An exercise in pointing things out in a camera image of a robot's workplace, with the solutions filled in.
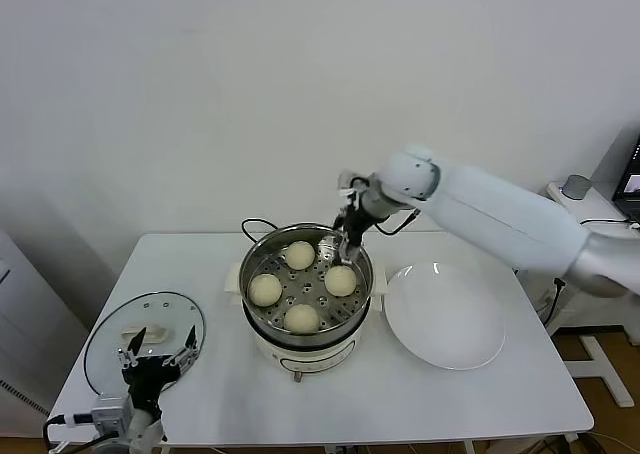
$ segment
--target floor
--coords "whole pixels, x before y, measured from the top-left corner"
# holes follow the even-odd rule
[[[640,449],[640,348],[631,346],[623,333],[606,333],[596,336],[609,359],[616,367],[631,396],[636,401],[633,408],[620,409],[609,395],[604,383],[599,379],[578,379],[576,384],[589,405],[595,418],[595,432],[617,437]],[[565,360],[584,360],[587,355],[575,335],[556,335],[553,342]],[[598,438],[607,454],[629,454],[631,451],[605,438]],[[478,441],[474,445],[478,454],[483,454],[488,446],[487,441]],[[462,454],[462,444],[414,444],[418,454]],[[323,454],[322,448],[250,448],[224,449],[230,454]],[[411,447],[370,446],[371,454],[415,454]],[[203,449],[174,449],[173,454],[205,454],[213,452]],[[572,453],[582,454],[580,446],[572,446]],[[45,454],[42,441],[39,439],[0,439],[0,454]],[[368,454],[364,448],[359,454]]]

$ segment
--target robotic arm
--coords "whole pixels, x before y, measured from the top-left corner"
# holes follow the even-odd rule
[[[129,386],[127,393],[101,394],[91,413],[49,419],[43,428],[49,454],[61,453],[68,444],[51,445],[48,427],[52,424],[67,427],[93,424],[98,431],[96,439],[68,451],[69,454],[89,448],[95,454],[151,454],[160,441],[166,440],[158,399],[164,386],[177,381],[198,358],[196,327],[191,328],[184,346],[175,354],[161,356],[139,355],[146,330],[145,327],[136,334],[126,350],[118,349],[122,376]]]
[[[560,277],[599,297],[640,295],[640,241],[591,232],[553,201],[428,149],[409,146],[368,178],[343,173],[339,183],[350,202],[334,228],[344,231],[347,260],[372,225],[416,209],[515,269]]]

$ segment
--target steamed bun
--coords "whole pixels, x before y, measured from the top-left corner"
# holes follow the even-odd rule
[[[320,316],[307,304],[297,304],[284,315],[284,328],[294,334],[310,334],[320,328]]]
[[[356,274],[348,266],[334,266],[324,277],[324,286],[336,297],[344,297],[356,290]]]
[[[315,259],[316,251],[311,244],[305,241],[296,241],[290,244],[284,253],[287,265],[295,271],[306,269],[313,264]]]
[[[256,306],[267,307],[275,304],[282,295],[282,284],[273,274],[260,274],[249,284],[249,299]]]

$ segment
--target steamer basket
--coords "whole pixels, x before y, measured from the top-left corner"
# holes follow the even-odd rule
[[[286,349],[312,351],[331,347],[360,327],[373,286],[373,267],[364,249],[349,266],[357,278],[353,294],[334,297],[324,285],[327,270],[338,258],[341,239],[340,232],[320,224],[294,224],[270,232],[249,250],[240,267],[240,291],[249,323],[265,340]],[[314,263],[302,271],[294,271],[284,260],[287,246],[295,241],[306,241],[316,251]],[[276,304],[259,307],[249,299],[249,284],[259,274],[273,274],[280,280],[282,296]],[[318,332],[301,335],[284,328],[284,315],[296,304],[316,309],[321,320]]]

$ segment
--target computer screen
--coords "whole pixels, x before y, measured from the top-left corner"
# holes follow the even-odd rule
[[[627,168],[618,183],[614,199],[620,198],[640,198],[640,137],[636,142],[631,158],[627,163]]]

